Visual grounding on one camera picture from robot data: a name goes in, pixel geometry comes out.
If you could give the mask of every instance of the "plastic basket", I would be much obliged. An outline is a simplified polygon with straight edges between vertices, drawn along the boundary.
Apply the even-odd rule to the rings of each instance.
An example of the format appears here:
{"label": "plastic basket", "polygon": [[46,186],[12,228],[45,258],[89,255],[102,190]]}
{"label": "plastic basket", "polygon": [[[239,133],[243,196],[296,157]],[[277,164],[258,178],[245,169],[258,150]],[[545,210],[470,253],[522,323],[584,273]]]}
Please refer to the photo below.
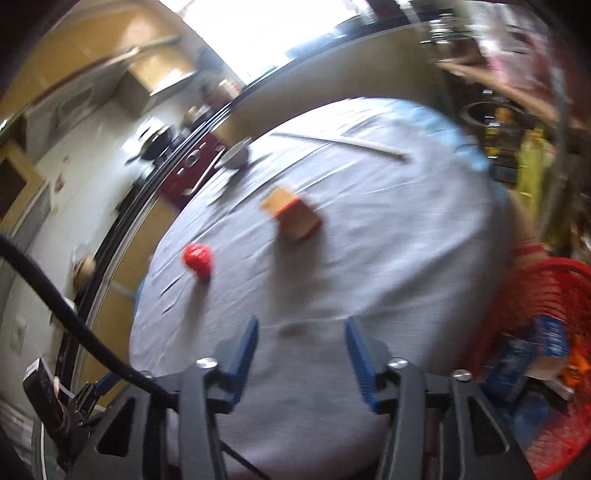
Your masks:
{"label": "plastic basket", "polygon": [[[499,291],[479,332],[468,368],[479,371],[501,332],[511,333],[538,314],[564,320],[569,337],[591,348],[591,268],[566,258],[546,258],[517,272]],[[579,385],[569,415],[556,415],[526,451],[538,479],[573,460],[591,439],[591,375]]]}

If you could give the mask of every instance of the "shelf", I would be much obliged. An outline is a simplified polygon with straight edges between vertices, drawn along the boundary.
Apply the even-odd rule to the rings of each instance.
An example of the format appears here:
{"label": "shelf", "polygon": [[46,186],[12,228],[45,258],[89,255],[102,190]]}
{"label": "shelf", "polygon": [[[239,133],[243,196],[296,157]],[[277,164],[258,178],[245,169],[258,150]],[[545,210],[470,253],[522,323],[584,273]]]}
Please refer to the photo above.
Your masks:
{"label": "shelf", "polygon": [[[503,83],[496,73],[487,66],[460,65],[452,60],[438,61],[436,65],[454,75],[465,77],[492,88],[546,122],[551,124],[558,122],[558,112],[554,107],[550,92],[541,89],[521,90],[514,88]],[[570,118],[570,127],[575,130],[585,130],[584,124],[572,117]]]}

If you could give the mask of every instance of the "wrinkled fabric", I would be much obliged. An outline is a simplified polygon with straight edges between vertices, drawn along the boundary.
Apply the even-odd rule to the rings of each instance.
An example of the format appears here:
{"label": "wrinkled fabric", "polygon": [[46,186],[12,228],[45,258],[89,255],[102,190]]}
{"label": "wrinkled fabric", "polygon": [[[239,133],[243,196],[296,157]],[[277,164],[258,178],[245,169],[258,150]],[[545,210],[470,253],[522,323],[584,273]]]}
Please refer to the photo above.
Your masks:
{"label": "wrinkled fabric", "polygon": [[[454,369],[509,260],[511,217],[488,162],[443,115],[403,100],[344,100],[275,131],[344,135],[408,152],[404,161],[349,145],[264,135],[250,165],[220,171],[160,242],[138,303],[131,365],[159,376],[209,356],[246,319],[260,321],[242,401],[220,436],[277,479],[339,479],[380,455],[373,415],[348,358],[343,321],[364,318],[393,354]],[[324,223],[291,244],[260,203],[285,186]],[[213,251],[213,277],[181,261]],[[178,418],[169,456],[178,462]],[[233,479],[251,478],[228,460]]]}

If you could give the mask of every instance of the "metal screw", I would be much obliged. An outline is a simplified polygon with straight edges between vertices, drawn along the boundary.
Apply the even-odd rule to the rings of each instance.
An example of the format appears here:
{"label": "metal screw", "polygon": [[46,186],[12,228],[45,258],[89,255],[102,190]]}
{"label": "metal screw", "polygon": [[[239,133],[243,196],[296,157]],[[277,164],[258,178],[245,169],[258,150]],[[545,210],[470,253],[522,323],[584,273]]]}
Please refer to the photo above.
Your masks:
{"label": "metal screw", "polygon": [[404,358],[396,357],[392,358],[388,362],[388,366],[395,370],[402,370],[403,368],[406,368],[408,366],[408,362]]}
{"label": "metal screw", "polygon": [[199,368],[209,369],[209,368],[216,368],[217,367],[217,360],[207,356],[205,358],[200,358],[197,360],[197,366]]}
{"label": "metal screw", "polygon": [[452,375],[458,382],[469,382],[472,379],[472,374],[468,370],[456,370]]}

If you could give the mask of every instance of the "bottle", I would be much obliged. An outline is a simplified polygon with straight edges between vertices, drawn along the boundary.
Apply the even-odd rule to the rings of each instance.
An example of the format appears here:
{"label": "bottle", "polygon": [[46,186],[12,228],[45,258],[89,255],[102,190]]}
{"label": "bottle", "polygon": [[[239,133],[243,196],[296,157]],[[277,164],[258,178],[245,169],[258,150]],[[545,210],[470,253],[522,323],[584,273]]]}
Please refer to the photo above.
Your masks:
{"label": "bottle", "polygon": [[485,153],[492,163],[492,174],[500,181],[517,181],[517,154],[522,130],[513,119],[513,111],[498,107],[485,132]]}

